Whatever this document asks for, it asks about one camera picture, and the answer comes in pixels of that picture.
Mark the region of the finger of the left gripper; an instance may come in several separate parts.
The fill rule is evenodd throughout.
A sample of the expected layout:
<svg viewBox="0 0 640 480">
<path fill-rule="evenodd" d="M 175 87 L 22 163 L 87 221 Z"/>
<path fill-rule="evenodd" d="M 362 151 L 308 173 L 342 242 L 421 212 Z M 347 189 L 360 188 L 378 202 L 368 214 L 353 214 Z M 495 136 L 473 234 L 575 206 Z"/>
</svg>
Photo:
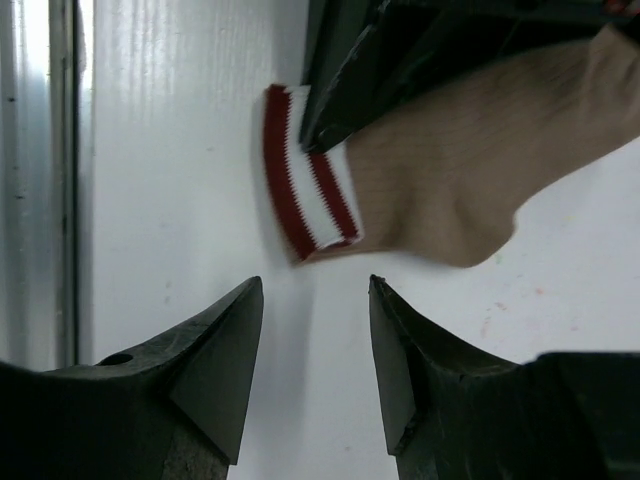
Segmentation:
<svg viewBox="0 0 640 480">
<path fill-rule="evenodd" d="M 638 17 L 636 1 L 312 1 L 298 139 L 327 151 L 465 72 Z"/>
<path fill-rule="evenodd" d="M 312 1 L 302 84 L 313 100 L 354 90 L 378 99 L 386 95 L 383 68 L 388 1 Z"/>
</svg>

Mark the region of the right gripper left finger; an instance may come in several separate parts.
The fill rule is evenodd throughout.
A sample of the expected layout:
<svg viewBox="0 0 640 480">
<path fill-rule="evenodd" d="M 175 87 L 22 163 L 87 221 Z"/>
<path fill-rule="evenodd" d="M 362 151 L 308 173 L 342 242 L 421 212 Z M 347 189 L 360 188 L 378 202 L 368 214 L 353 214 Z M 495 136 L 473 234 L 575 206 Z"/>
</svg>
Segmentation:
<svg viewBox="0 0 640 480">
<path fill-rule="evenodd" d="M 252 277 L 100 363 L 1 367 L 5 479 L 223 479 L 238 461 L 263 319 Z"/>
</svg>

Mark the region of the brown sock with striped cuff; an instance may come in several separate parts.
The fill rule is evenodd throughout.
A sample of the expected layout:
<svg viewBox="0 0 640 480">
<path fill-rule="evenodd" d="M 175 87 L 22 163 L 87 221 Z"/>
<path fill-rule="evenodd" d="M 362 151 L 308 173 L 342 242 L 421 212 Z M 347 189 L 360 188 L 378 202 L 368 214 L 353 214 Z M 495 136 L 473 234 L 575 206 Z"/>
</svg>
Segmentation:
<svg viewBox="0 0 640 480">
<path fill-rule="evenodd" d="M 638 137 L 639 43 L 608 25 L 509 57 L 319 154 L 297 140 L 307 97 L 265 93 L 264 169 L 291 261 L 397 250 L 471 267 L 528 199 Z"/>
</svg>

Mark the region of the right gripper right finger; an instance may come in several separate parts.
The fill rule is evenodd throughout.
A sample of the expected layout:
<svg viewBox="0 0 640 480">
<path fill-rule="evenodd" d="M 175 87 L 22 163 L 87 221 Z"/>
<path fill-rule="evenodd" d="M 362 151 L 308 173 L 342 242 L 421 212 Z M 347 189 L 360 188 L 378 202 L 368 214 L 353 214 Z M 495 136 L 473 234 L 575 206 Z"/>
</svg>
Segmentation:
<svg viewBox="0 0 640 480">
<path fill-rule="evenodd" d="M 387 450 L 403 479 L 635 479 L 639 357 L 552 352 L 516 364 L 460 339 L 372 276 Z"/>
</svg>

